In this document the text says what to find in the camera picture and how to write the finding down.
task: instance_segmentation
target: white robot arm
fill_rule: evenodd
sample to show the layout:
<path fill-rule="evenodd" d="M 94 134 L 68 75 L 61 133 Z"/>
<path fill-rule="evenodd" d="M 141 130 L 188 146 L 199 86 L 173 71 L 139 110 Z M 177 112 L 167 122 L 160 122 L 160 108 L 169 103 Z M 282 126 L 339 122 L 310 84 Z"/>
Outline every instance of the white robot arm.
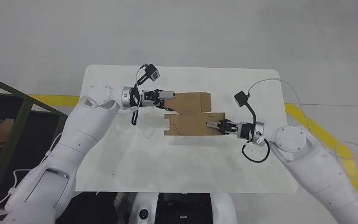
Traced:
<path fill-rule="evenodd" d="M 338 223 L 358 223 L 358 194 L 336 158 L 302 126 L 288 125 L 272 129 L 264 123 L 256 122 L 255 113 L 247 104 L 248 97 L 241 92 L 235 95 L 235 100 L 240 107 L 245 105 L 253 113 L 253 124 L 223 120 L 207 122 L 206 125 L 260 146 L 267 142 L 266 158 L 272 151 L 296 181 L 320 201 Z M 293 153 L 294 159 L 288 160 L 281 151 Z"/>
<path fill-rule="evenodd" d="M 158 77 L 157 69 L 146 65 L 145 75 L 137 84 L 149 78 L 155 81 Z M 108 85 L 91 87 L 67 118 L 61 139 L 51 154 L 10 192 L 4 223 L 54 223 L 72 198 L 82 160 L 106 134 L 118 111 L 146 106 L 165 109 L 163 99 L 175 95 L 160 90 L 140 94 L 137 84 L 118 90 Z"/>

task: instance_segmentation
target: yellow tape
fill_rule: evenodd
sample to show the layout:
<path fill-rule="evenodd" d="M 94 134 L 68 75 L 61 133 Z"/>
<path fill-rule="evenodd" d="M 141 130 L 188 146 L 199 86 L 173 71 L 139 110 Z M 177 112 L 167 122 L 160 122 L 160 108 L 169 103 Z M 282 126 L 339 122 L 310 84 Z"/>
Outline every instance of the yellow tape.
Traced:
<path fill-rule="evenodd" d="M 286 113 L 292 116 L 295 120 L 297 120 L 300 124 L 305 126 L 308 129 L 307 121 L 304 117 L 302 111 L 300 111 L 293 104 L 285 104 Z M 334 136 L 329 134 L 326 130 L 324 130 L 321 126 L 319 126 L 316 122 L 314 122 L 311 118 L 307 117 L 309 126 L 311 128 L 311 133 L 319 139 L 323 144 L 325 144 L 328 148 L 334 150 L 336 144 L 339 142 L 335 139 Z M 344 158 L 353 158 L 353 154 L 349 148 L 340 144 L 337 147 L 337 154 L 340 157 Z M 347 174 L 353 177 L 358 178 L 356 164 L 354 160 L 342 160 L 342 166 L 346 170 Z M 357 178 L 349 177 L 350 182 L 352 183 L 354 189 L 358 191 L 358 180 Z"/>
<path fill-rule="evenodd" d="M 79 101 L 79 96 L 54 96 L 54 95 L 30 95 L 30 96 L 49 106 L 75 107 Z"/>
<path fill-rule="evenodd" d="M 78 103 L 79 96 L 53 96 L 53 95 L 30 95 L 31 97 L 49 105 L 49 106 L 71 106 L 75 107 Z M 306 119 L 303 113 L 294 105 L 294 104 L 285 104 L 286 113 L 292 116 L 300 124 L 305 126 L 308 129 Z M 328 148 L 334 150 L 335 145 L 338 143 L 338 140 L 334 136 L 329 134 L 311 118 L 308 118 L 309 126 L 311 128 L 311 133 L 318 138 L 323 144 Z M 353 154 L 349 148 L 344 145 L 339 145 L 337 147 L 337 154 L 344 158 L 353 158 Z M 356 164 L 354 160 L 342 160 L 342 166 L 346 170 L 347 174 L 358 178 L 358 173 L 356 169 Z M 350 181 L 358 191 L 358 180 L 355 178 L 350 178 Z"/>

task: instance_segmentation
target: white tabletop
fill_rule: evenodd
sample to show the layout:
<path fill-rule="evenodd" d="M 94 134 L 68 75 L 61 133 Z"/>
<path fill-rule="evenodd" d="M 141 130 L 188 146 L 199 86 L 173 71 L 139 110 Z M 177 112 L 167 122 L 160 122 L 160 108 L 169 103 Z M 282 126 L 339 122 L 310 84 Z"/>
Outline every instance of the white tabletop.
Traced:
<path fill-rule="evenodd" d="M 107 83 L 113 88 L 131 87 L 138 68 L 88 66 L 81 96 L 94 83 Z M 145 82 L 144 90 L 210 92 L 212 112 L 225 112 L 227 119 L 234 122 L 252 122 L 247 108 L 239 108 L 234 102 L 236 93 L 247 92 L 253 83 L 264 78 L 279 78 L 275 70 L 266 69 L 157 68 L 160 78 Z M 251 94 L 249 103 L 258 121 L 277 128 L 287 125 L 280 82 L 263 82 Z M 82 162 L 76 191 L 290 193 L 297 190 L 296 181 L 273 154 L 261 164 L 250 162 L 241 154 L 244 140 L 234 135 L 164 136 L 164 130 L 169 129 L 169 121 L 164 119 L 167 113 L 171 112 L 141 108 L 137 126 L 131 125 L 131 114 L 117 115 L 104 138 Z M 266 147 L 250 146 L 246 151 L 249 156 L 261 159 Z"/>

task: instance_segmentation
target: cardboard flap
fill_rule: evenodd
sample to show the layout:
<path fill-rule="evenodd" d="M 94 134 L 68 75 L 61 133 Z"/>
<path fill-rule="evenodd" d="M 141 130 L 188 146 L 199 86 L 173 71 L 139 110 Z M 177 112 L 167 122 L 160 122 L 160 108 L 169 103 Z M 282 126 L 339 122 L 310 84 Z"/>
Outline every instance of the cardboard flap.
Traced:
<path fill-rule="evenodd" d="M 164 131 L 165 136 L 219 136 L 222 135 L 213 128 L 208 128 L 206 122 L 225 119 L 225 113 L 209 114 L 166 114 L 170 119 L 169 130 Z"/>
<path fill-rule="evenodd" d="M 13 122 L 14 119 L 5 119 L 5 121 L 0 124 L 0 142 L 6 142 L 13 126 Z"/>
<path fill-rule="evenodd" d="M 179 114 L 201 114 L 211 112 L 211 94 L 207 92 L 185 92 L 174 98 L 164 99 L 164 106 Z"/>

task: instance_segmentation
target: white cable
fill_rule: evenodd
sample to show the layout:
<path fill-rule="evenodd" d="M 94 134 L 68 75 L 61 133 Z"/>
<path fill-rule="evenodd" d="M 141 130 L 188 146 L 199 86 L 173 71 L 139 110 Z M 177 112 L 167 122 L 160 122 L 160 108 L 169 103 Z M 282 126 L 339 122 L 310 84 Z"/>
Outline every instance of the white cable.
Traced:
<path fill-rule="evenodd" d="M 255 83 L 248 89 L 247 94 L 250 96 L 250 90 L 252 89 L 252 87 L 253 87 L 254 85 L 256 85 L 256 84 L 258 84 L 258 83 L 260 83 L 260 82 L 263 82 L 263 81 L 270 81 L 270 80 L 281 81 L 281 82 L 284 82 L 284 83 L 286 83 L 287 85 L 289 85 L 289 86 L 291 87 L 291 89 L 293 90 L 293 92 L 294 92 L 295 95 L 296 95 L 298 105 L 299 105 L 299 107 L 300 107 L 300 109 L 301 109 L 301 111 L 302 111 L 302 113 L 303 113 L 303 115 L 304 115 L 304 118 L 305 118 L 306 122 L 307 122 L 308 131 L 311 132 L 311 127 L 310 127 L 310 125 L 309 125 L 308 118 L 307 118 L 306 114 L 303 112 L 303 109 L 302 109 L 302 106 L 301 106 L 301 102 L 300 102 L 300 99 L 298 98 L 297 92 L 295 91 L 295 89 L 294 89 L 288 82 L 286 82 L 286 81 L 284 81 L 284 80 L 281 80 L 281 79 L 279 79 L 279 78 L 267 78 L 267 79 L 265 79 L 265 80 L 260 80 L 260 81 L 258 81 L 258 82 L 255 82 Z"/>
<path fill-rule="evenodd" d="M 11 194 L 12 194 L 12 192 L 15 190 L 15 188 L 16 188 L 16 184 L 17 184 L 17 176 L 16 176 L 16 172 L 18 172 L 18 171 L 30 171 L 29 169 L 18 169 L 18 170 L 14 170 L 13 171 L 13 177 L 14 177 L 14 184 L 13 184 L 13 187 L 12 188 L 10 188 L 10 190 L 8 191 L 8 194 L 7 194 L 7 196 L 6 197 L 4 197 L 2 200 L 0 200 L 0 204 L 1 203 L 3 203 Z"/>
<path fill-rule="evenodd" d="M 355 146 L 358 146 L 357 143 L 353 143 L 353 142 L 348 142 L 348 141 L 338 142 L 338 143 L 335 145 L 335 150 L 334 150 L 334 157 L 336 158 L 337 162 L 338 162 L 339 164 L 341 164 L 341 162 L 338 160 L 338 158 L 340 158 L 340 159 L 342 159 L 342 160 L 357 160 L 358 158 L 354 158 L 354 157 L 353 157 L 353 158 L 347 158 L 347 157 L 339 156 L 339 155 L 337 154 L 337 147 L 338 147 L 340 144 L 343 144 L 343 143 L 348 143 L 348 144 L 353 144 L 353 145 L 355 145 Z M 350 175 L 350 174 L 347 173 L 347 171 L 346 171 L 346 169 L 345 169 L 344 167 L 343 167 L 343 169 L 344 169 L 344 171 L 345 171 L 345 173 L 346 173 L 347 176 L 349 176 L 350 178 L 353 178 L 353 179 L 357 179 L 357 180 L 358 180 L 358 176 L 352 176 L 352 175 Z"/>
<path fill-rule="evenodd" d="M 56 140 L 58 139 L 58 137 L 61 136 L 61 134 L 62 134 L 62 132 L 59 133 L 59 134 L 56 136 L 56 138 L 55 138 L 55 140 L 52 142 L 52 144 L 51 144 L 49 150 L 46 152 L 45 157 L 41 160 L 41 162 L 40 162 L 39 164 L 41 164 L 43 161 L 46 160 L 47 157 L 49 157 L 49 155 L 51 154 L 51 152 L 52 152 L 52 150 L 53 150 L 52 147 L 54 146 L 54 144 L 55 144 Z"/>
<path fill-rule="evenodd" d="M 137 78 L 138 78 L 138 73 L 139 73 L 139 71 L 140 71 L 141 69 L 142 69 L 142 67 L 140 67 L 140 68 L 138 69 L 138 71 L 136 72 L 136 74 L 135 74 L 135 84 L 136 84 L 137 87 L 139 87 L 139 85 L 138 85 L 138 79 L 137 79 Z M 141 91 L 138 91 L 138 92 L 139 92 L 139 103 L 138 103 L 138 105 L 137 105 L 136 107 L 129 108 L 129 112 L 127 112 L 127 113 L 113 112 L 113 111 L 111 111 L 111 110 L 109 110 L 109 109 L 107 109 L 107 108 L 104 108 L 103 106 L 101 106 L 99 103 L 97 103 L 94 99 L 92 99 L 92 98 L 89 97 L 89 96 L 82 96 L 79 100 L 81 100 L 81 99 L 89 99 L 94 106 L 98 106 L 99 108 L 102 108 L 102 109 L 104 109 L 104 110 L 107 110 L 107 111 L 109 111 L 109 112 L 111 112 L 111 113 L 120 114 L 120 115 L 125 115 L 125 114 L 131 114 L 131 113 L 133 113 L 134 111 L 136 111 L 136 110 L 139 109 L 140 103 L 142 102 L 142 92 L 141 92 Z"/>

